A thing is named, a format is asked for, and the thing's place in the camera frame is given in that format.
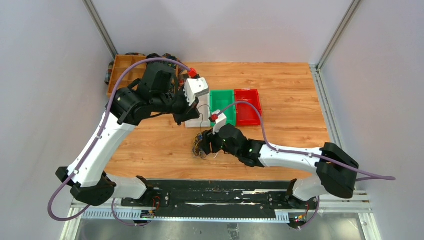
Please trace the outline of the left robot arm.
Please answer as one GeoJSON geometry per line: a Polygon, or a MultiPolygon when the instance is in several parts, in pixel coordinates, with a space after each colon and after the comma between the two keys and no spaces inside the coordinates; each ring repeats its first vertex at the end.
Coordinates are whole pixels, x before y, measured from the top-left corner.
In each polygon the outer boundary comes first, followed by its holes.
{"type": "Polygon", "coordinates": [[[188,75],[180,84],[172,67],[162,62],[149,63],[141,78],[110,97],[98,132],[71,165],[56,171],[77,201],[90,206],[100,206],[113,198],[131,198],[142,207],[152,203],[152,187],[146,179],[114,176],[106,173],[105,167],[143,120],[171,114],[180,125],[199,118],[199,97],[209,93],[209,86],[195,70],[188,75]]]}

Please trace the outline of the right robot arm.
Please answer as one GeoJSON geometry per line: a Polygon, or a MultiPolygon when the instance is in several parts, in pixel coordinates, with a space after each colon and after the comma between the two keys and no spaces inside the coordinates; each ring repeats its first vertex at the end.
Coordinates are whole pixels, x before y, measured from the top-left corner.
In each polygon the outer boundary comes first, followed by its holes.
{"type": "Polygon", "coordinates": [[[286,203],[294,209],[321,195],[351,199],[359,164],[338,145],[326,142],[323,147],[296,148],[247,138],[231,124],[220,130],[206,130],[196,146],[205,155],[223,151],[248,167],[282,167],[311,174],[293,179],[286,190],[286,203]]]}

